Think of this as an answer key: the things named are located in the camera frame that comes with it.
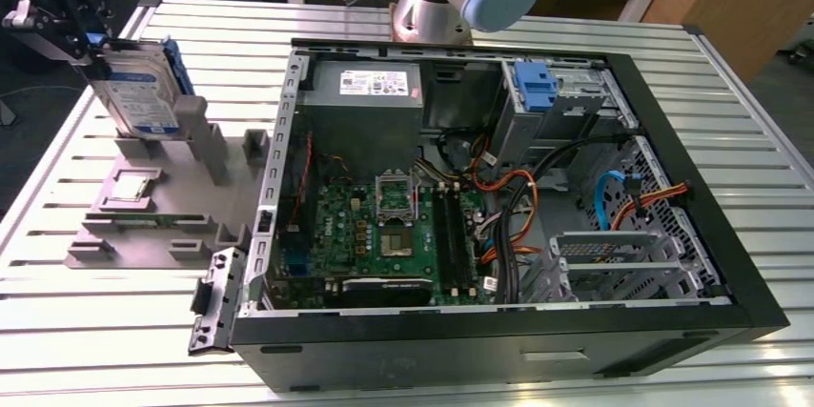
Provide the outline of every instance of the metal bracket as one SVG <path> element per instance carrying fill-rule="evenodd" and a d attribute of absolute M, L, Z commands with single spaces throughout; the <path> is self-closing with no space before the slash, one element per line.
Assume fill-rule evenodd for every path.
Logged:
<path fill-rule="evenodd" d="M 198 315 L 190 338 L 190 356 L 234 353 L 231 326 L 238 311 L 246 253 L 228 248 L 212 256 L 199 280 L 190 310 Z"/>

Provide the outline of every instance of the hard drive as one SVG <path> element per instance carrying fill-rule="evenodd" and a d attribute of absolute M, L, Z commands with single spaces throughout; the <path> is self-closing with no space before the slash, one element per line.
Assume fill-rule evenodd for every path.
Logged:
<path fill-rule="evenodd" d="M 176 98 L 194 90 L 176 43 L 112 41 L 102 57 L 111 72 L 91 84 L 120 134 L 147 140 L 184 138 L 174 107 Z"/>

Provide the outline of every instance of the green circuit board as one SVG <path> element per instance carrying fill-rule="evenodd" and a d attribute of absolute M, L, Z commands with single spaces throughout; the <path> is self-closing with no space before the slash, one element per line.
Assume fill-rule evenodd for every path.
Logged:
<path fill-rule="evenodd" d="M 421 187 L 410 197 L 394 190 L 383 195 L 390 208 L 419 202 L 413 227 L 403 224 L 379 226 L 375 220 L 375 188 L 373 185 L 330 185 L 319 191 L 315 243 L 309 256 L 311 277 L 419 276 L 435 283 L 435 303 L 462 305 L 483 303 L 478 289 L 443 292 L 435 250 L 433 223 L 433 190 Z M 482 208 L 479 193 L 461 193 L 462 210 L 473 215 Z"/>

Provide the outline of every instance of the sticker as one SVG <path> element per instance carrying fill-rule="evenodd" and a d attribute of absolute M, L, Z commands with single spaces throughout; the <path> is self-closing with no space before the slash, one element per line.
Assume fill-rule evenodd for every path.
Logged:
<path fill-rule="evenodd" d="M 481 156 L 483 158 L 483 160 L 486 161 L 486 163 L 490 166 L 495 166 L 495 164 L 498 163 L 498 158 L 489 152 L 483 152 L 483 155 Z"/>
<path fill-rule="evenodd" d="M 493 293 L 498 290 L 498 279 L 493 276 L 483 277 L 483 289 Z"/>
<path fill-rule="evenodd" d="M 178 120 L 159 98 L 160 84 L 150 73 L 114 72 L 103 82 L 127 124 L 143 133 L 176 133 Z"/>
<path fill-rule="evenodd" d="M 339 78 L 342 95 L 401 95 L 406 96 L 406 71 L 345 71 Z"/>

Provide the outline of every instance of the metal table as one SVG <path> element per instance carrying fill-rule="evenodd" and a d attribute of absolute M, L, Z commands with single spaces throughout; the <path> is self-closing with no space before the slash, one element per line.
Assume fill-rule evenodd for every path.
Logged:
<path fill-rule="evenodd" d="M 163 0 L 123 36 L 180 42 L 224 135 L 271 129 L 293 36 L 387 40 L 389 13 Z M 0 226 L 0 403 L 168 405 L 812 405 L 814 173 L 704 37 L 680 27 L 527 18 L 491 46 L 623 52 L 761 268 L 792 327 L 646 378 L 275 394 L 238 356 L 186 354 L 196 271 L 70 271 L 66 249 L 118 154 L 86 91 Z"/>

